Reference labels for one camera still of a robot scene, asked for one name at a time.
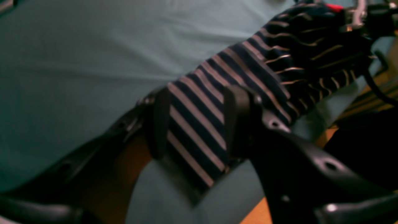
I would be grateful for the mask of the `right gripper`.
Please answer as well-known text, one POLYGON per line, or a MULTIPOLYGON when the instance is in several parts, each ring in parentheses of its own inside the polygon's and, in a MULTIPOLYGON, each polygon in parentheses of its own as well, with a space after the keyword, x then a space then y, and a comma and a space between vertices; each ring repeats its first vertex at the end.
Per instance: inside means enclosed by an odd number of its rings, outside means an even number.
POLYGON ((397 36, 398 7, 392 1, 355 0, 354 6, 343 9, 342 15, 341 33, 356 32, 368 37, 397 36))

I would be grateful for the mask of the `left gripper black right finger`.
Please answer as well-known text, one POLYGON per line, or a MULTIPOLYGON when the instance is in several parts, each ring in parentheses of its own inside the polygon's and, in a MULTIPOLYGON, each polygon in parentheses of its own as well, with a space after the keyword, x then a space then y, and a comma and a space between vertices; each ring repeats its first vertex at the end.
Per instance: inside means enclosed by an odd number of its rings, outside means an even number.
POLYGON ((226 149, 249 159, 274 224, 393 224, 397 194, 290 132, 254 91, 224 89, 226 149))

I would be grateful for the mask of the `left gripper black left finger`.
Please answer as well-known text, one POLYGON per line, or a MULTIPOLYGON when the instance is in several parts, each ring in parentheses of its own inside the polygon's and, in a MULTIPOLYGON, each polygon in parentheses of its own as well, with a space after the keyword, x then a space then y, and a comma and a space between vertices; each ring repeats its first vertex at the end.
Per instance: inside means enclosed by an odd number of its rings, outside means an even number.
POLYGON ((1 193, 1 217, 19 224, 101 224, 88 210, 61 203, 59 194, 110 162, 141 133, 146 136, 151 156, 161 159, 167 145, 170 95, 166 87, 155 89, 104 134, 27 183, 1 193))

